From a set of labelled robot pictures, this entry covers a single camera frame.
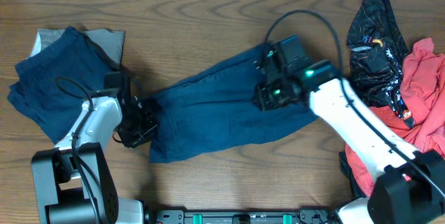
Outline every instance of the gray cloth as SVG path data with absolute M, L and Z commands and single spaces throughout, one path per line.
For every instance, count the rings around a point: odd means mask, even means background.
M 53 42 L 58 40 L 65 29 L 51 30 L 38 29 L 35 37 L 34 47 L 29 57 L 33 57 L 46 49 Z M 120 63 L 122 60 L 122 51 L 124 49 L 124 31 L 108 31 L 106 29 L 97 29 L 84 32 L 91 41 L 98 45 L 105 54 L 114 62 Z

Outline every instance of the blue fabric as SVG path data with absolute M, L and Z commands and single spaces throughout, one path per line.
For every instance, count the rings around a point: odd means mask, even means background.
M 302 104 L 262 112 L 252 103 L 255 85 L 264 81 L 253 64 L 261 53 L 256 46 L 149 98 L 159 121 L 149 161 L 276 141 L 314 121 Z
M 81 112 L 81 99 L 62 93 L 54 83 L 57 76 L 73 79 L 88 90 L 104 88 L 111 68 L 87 36 L 73 27 L 39 54 L 15 66 L 19 81 L 10 87 L 9 102 L 34 120 L 56 143 L 63 138 Z M 59 84 L 75 95 L 82 92 L 66 81 Z

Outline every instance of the robotic arm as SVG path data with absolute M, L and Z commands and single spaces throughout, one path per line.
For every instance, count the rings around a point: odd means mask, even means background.
M 262 110 L 304 102 L 356 151 L 375 181 L 370 198 L 340 208 L 305 208 L 290 212 L 199 212 L 163 210 L 148 214 L 142 202 L 119 198 L 103 151 L 117 130 L 122 143 L 135 147 L 148 141 L 157 122 L 148 106 L 129 94 L 129 79 L 120 73 L 106 78 L 106 90 L 82 104 L 82 112 L 69 134 L 52 150 L 32 159 L 32 170 L 41 223 L 162 223 L 162 224 L 297 224 L 297 223 L 426 223 L 441 216 L 444 199 L 393 149 L 406 155 L 440 189 L 445 189 L 445 163 L 436 152 L 422 154 L 397 137 L 356 96 L 328 61 L 318 63 L 306 55 L 296 36 L 272 46 L 259 64 L 266 81 L 255 88 L 254 103 Z M 364 116 L 389 147 L 359 117 Z M 81 160 L 82 188 L 61 190 L 59 184 L 81 177 L 74 162 Z

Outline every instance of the navy blue cloth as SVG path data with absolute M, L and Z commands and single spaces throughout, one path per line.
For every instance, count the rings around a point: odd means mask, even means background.
M 302 104 L 260 111 L 252 103 L 255 85 L 265 79 L 253 64 L 262 49 L 259 45 L 149 98 L 159 121 L 149 161 L 181 161 L 276 141 L 314 121 Z
M 105 74 L 111 68 L 101 54 L 87 36 L 68 27 L 52 45 L 15 66 L 19 81 L 10 87 L 9 102 L 56 143 L 78 118 L 82 100 L 62 93 L 54 79 L 63 76 L 88 90 L 103 89 Z M 72 94 L 84 96 L 66 81 L 59 84 Z

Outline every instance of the pink fabric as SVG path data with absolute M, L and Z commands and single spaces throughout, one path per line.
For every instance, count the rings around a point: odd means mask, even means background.
M 370 109 L 392 131 L 421 152 L 436 150 L 445 154 L 445 54 L 434 54 L 431 38 L 414 44 L 413 51 L 405 57 L 400 92 L 411 110 L 415 127 L 408 129 L 388 107 Z M 374 187 L 371 175 L 355 152 L 346 145 L 346 157 L 354 178 L 363 192 L 370 196 Z

